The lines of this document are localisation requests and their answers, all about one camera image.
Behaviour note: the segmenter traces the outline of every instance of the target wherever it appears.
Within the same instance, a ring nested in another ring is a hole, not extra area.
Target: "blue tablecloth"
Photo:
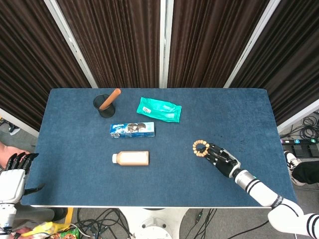
[[[261,89],[122,89],[113,117],[93,99],[113,89],[54,89],[46,106],[27,188],[28,205],[251,207],[259,206],[192,144],[226,148],[278,194],[296,201],[267,92]],[[139,115],[140,98],[182,106],[180,123]],[[110,124],[155,122],[155,137],[118,138]],[[112,154],[148,150],[149,166],[120,166]]]

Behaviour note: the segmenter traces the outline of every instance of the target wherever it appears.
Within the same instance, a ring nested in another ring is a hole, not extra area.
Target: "dark curtain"
[[[99,87],[158,87],[160,0],[58,0]]]
[[[268,0],[175,0],[168,87],[223,87]]]
[[[0,31],[0,108],[39,130],[52,88],[90,85],[44,1],[0,1]]]
[[[266,89],[277,124],[319,99],[319,1],[282,0],[231,87]]]

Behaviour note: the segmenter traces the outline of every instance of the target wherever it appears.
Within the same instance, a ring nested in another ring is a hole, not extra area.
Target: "bottle cap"
[[[112,155],[112,162],[113,163],[117,163],[116,162],[116,156],[117,156],[118,154],[117,153],[114,153],[113,155]]]

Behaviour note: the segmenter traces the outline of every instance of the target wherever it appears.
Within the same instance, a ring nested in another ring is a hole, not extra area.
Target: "white robotic arm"
[[[24,189],[31,163],[37,153],[24,152],[10,157],[4,172],[0,174],[0,239],[8,239],[12,233],[13,220],[16,214],[14,205],[23,195],[40,190],[44,185],[34,189]]]
[[[224,176],[234,178],[263,207],[271,207],[268,213],[270,224],[283,233],[301,234],[319,239],[319,215],[306,214],[294,202],[278,195],[247,170],[240,168],[240,162],[227,150],[217,145],[198,140],[193,145],[196,156],[205,157]]]

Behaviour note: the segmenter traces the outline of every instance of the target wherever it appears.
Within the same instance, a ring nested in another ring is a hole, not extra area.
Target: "bottle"
[[[149,164],[148,151],[122,151],[112,155],[112,162],[123,166],[147,166]]]

